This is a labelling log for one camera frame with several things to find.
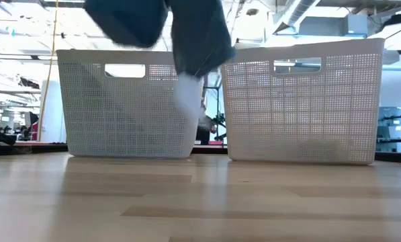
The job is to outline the white perforated plastic basket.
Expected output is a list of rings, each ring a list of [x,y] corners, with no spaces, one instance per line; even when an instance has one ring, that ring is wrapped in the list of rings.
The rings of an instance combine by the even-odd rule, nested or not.
[[[229,157],[373,163],[383,51],[381,38],[239,50],[222,67]]]
[[[66,141],[83,157],[184,159],[197,119],[175,103],[171,52],[57,50]]]

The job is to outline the blue-grey pants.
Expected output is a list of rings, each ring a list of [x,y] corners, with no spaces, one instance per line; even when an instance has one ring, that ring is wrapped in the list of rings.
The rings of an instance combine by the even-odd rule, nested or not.
[[[235,55],[221,0],[85,0],[83,7],[113,42],[138,48],[157,43],[171,13],[177,73],[201,78]]]

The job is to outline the background robot workstation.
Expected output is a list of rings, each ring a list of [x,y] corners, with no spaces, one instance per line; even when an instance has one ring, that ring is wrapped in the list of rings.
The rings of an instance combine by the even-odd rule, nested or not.
[[[401,107],[379,108],[375,150],[401,153]]]

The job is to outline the black aluminium table frame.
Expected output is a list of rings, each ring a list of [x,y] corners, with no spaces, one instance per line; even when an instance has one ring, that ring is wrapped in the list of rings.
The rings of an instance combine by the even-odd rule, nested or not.
[[[25,155],[30,153],[54,153],[67,151],[68,146],[66,144],[17,143],[13,146],[0,144],[0,155]],[[202,155],[227,155],[228,151],[227,148],[220,146],[196,145],[191,153]],[[377,152],[375,154],[375,160],[401,163],[401,153]]]

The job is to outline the black slanted bar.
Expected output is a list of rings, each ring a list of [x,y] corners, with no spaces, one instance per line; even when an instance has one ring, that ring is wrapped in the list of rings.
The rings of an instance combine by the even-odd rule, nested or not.
[[[0,142],[13,146],[16,143],[16,140],[0,132]]]

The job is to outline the grey ceiling air unit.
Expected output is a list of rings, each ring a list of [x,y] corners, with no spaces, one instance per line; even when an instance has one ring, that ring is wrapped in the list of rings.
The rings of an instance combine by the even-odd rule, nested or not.
[[[298,29],[302,36],[368,36],[366,15],[349,14],[345,17],[306,17]]]

